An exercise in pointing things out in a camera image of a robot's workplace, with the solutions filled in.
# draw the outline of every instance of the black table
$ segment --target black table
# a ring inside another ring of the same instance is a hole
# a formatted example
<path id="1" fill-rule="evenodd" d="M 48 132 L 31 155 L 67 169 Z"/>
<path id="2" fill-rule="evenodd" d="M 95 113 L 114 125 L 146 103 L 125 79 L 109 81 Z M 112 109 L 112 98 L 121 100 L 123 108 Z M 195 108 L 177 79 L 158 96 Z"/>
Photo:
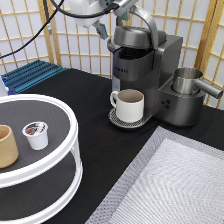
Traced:
<path id="1" fill-rule="evenodd" d="M 71 202 L 47 224 L 85 223 L 158 126 L 224 150 L 224 111 L 205 106 L 200 121 L 190 128 L 175 128 L 155 119 L 134 132 L 115 128 L 108 120 L 111 85 L 109 79 L 70 69 L 23 92 L 64 101 L 80 127 L 81 185 Z"/>

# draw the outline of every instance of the machine lid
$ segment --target machine lid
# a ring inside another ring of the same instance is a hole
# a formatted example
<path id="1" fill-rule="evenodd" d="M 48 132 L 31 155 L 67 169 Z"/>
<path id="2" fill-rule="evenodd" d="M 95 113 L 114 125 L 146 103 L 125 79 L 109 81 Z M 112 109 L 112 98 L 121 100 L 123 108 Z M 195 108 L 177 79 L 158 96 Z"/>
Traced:
<path id="1" fill-rule="evenodd" d="M 159 45 L 166 41 L 166 33 L 158 31 Z M 117 26 L 114 33 L 116 45 L 135 49 L 152 48 L 151 33 L 149 29 L 141 27 Z"/>

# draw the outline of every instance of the metal pitcher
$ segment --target metal pitcher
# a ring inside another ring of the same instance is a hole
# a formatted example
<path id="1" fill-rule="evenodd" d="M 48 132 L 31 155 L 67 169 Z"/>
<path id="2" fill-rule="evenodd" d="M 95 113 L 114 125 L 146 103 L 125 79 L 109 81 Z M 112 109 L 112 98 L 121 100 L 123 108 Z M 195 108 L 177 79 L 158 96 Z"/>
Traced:
<path id="1" fill-rule="evenodd" d="M 194 95 L 200 90 L 219 99 L 223 91 L 211 84 L 201 80 L 203 73 L 195 68 L 178 68 L 174 72 L 173 85 L 174 91 L 184 95 Z"/>

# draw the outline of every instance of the tan cup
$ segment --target tan cup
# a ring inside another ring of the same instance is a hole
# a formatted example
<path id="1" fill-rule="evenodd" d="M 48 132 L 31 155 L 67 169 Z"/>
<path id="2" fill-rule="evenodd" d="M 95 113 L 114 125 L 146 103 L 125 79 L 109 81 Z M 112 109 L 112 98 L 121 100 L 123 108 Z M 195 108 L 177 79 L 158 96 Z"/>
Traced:
<path id="1" fill-rule="evenodd" d="M 19 152 L 12 129 L 6 125 L 0 125 L 0 168 L 11 165 L 18 156 Z"/>

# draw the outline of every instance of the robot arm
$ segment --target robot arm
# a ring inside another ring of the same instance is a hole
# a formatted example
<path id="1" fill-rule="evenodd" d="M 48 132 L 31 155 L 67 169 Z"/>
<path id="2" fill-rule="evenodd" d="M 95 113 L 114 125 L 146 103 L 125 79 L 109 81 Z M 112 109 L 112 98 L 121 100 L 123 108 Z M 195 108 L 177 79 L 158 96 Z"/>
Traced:
<path id="1" fill-rule="evenodd" d="M 102 14 L 107 14 L 110 12 L 110 6 L 113 6 L 116 16 L 122 16 L 125 12 L 128 12 L 130 8 L 139 0 L 66 0 L 71 8 L 73 14 L 72 17 L 75 18 L 77 24 L 82 27 L 95 26 L 97 32 L 100 34 L 102 39 L 107 38 L 106 28 L 103 24 L 99 23 L 99 19 L 103 16 L 97 16 L 95 18 L 85 18 L 85 15 L 91 16 L 97 15 L 99 12 L 105 12 Z"/>

